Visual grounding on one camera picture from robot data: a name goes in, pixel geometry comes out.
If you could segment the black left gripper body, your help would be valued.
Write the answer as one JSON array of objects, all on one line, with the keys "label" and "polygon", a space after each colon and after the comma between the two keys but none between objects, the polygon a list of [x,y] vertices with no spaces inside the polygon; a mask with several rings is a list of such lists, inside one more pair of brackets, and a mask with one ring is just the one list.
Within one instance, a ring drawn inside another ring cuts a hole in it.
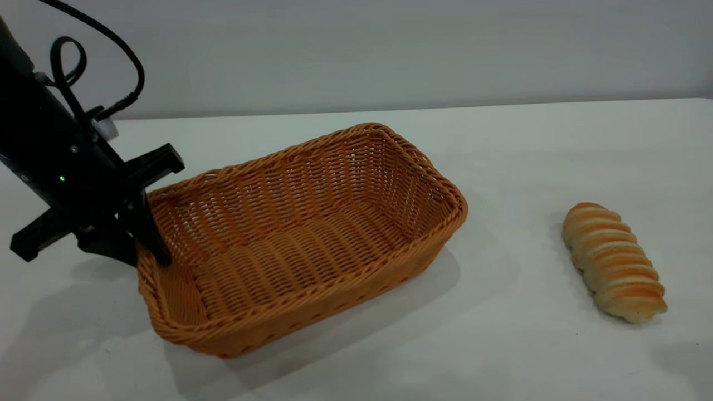
[{"label": "black left gripper body", "polygon": [[[48,89],[7,61],[2,62],[1,151],[2,163],[48,205],[11,238],[10,248],[25,261],[100,218],[114,216],[128,231],[128,199],[185,167],[170,144],[125,162]],[[136,248],[140,243],[133,241]]]}]

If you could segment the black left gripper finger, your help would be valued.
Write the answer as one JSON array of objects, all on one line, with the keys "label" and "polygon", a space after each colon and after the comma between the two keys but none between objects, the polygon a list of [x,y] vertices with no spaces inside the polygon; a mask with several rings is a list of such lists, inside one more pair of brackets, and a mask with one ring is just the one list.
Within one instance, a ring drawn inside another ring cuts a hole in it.
[{"label": "black left gripper finger", "polygon": [[133,238],[148,250],[161,266],[170,266],[171,253],[159,232],[144,189],[128,199],[125,205],[125,224]]},{"label": "black left gripper finger", "polygon": [[110,257],[132,267],[138,265],[134,239],[114,216],[79,226],[75,236],[79,249],[85,253]]}]

